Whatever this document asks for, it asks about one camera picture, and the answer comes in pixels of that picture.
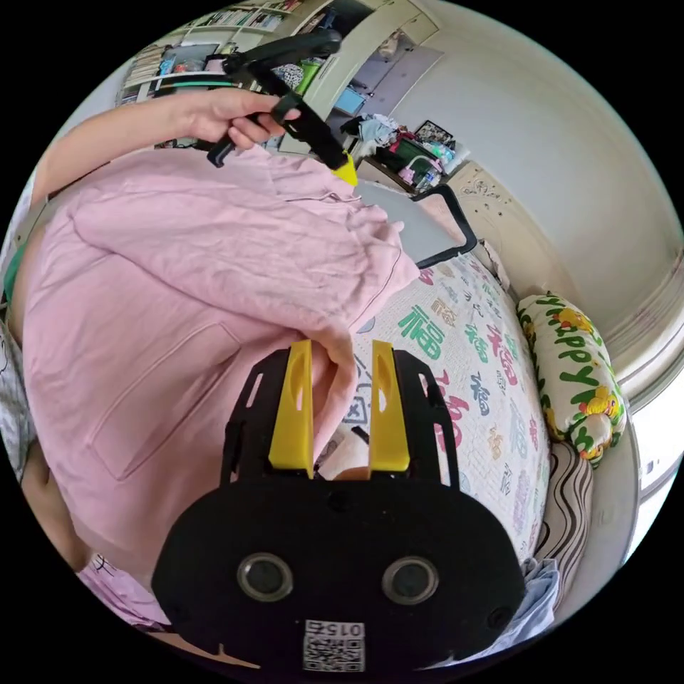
pillow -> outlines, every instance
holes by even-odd
[[[551,446],[546,509],[534,557],[553,558],[560,575],[554,610],[572,586],[589,538],[594,471],[567,443]]]
[[[581,311],[550,292],[526,297],[517,310],[551,438],[569,441],[596,467],[627,422],[603,340]]]

mattress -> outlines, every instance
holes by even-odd
[[[497,516],[521,562],[531,556],[546,504],[550,444],[513,300],[471,254],[423,269],[354,337],[356,395],[323,453],[328,466],[352,428],[371,429],[373,339],[430,366],[452,416],[461,491]],[[437,443],[449,484],[443,436]]]

striped cushion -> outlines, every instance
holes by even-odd
[[[569,591],[589,537],[594,471],[566,442],[551,446],[549,493],[535,558],[554,558],[560,583],[556,608]]]

blue cloth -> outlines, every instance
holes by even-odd
[[[369,143],[371,141],[378,144],[379,147],[385,147],[392,140],[395,130],[386,126],[377,119],[367,119],[362,121],[358,127],[358,136],[362,143]]]
[[[507,648],[541,634],[553,624],[554,603],[558,596],[560,579],[556,560],[527,559],[522,564],[522,573],[525,579],[525,595],[506,631],[484,651],[463,660],[449,659],[427,669],[468,663],[471,660],[478,660],[505,651]]]

bedroom wall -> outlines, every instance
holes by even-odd
[[[110,74],[93,92],[74,110],[66,120],[55,138],[61,138],[74,126],[95,114],[111,109],[116,104],[116,94],[123,83],[133,58],[122,64],[114,73]]]
[[[631,132],[581,77],[519,33],[427,0],[445,57],[393,117],[449,130],[538,222],[604,331],[634,312],[684,244]]]

